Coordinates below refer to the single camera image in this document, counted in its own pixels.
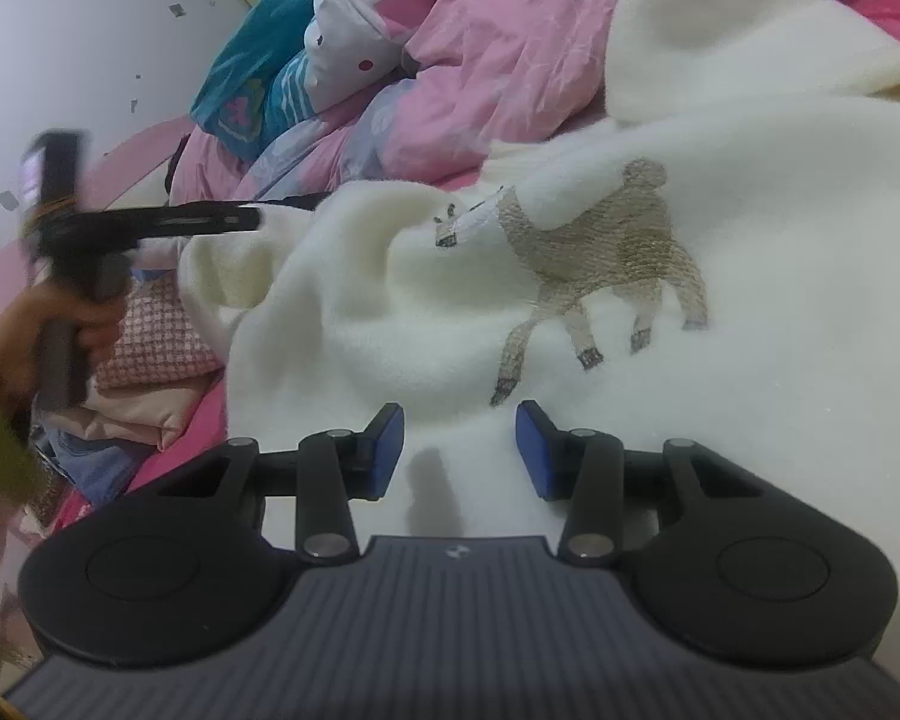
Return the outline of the person's left hand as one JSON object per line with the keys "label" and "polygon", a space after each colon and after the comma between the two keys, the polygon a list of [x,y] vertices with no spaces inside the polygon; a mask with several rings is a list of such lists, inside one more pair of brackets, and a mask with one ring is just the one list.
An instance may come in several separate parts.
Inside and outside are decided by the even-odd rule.
{"label": "person's left hand", "polygon": [[38,337],[52,320],[73,322],[77,346],[102,362],[121,337],[126,296],[87,301],[68,286],[44,281],[24,289],[0,316],[0,403],[17,406],[35,392]]}

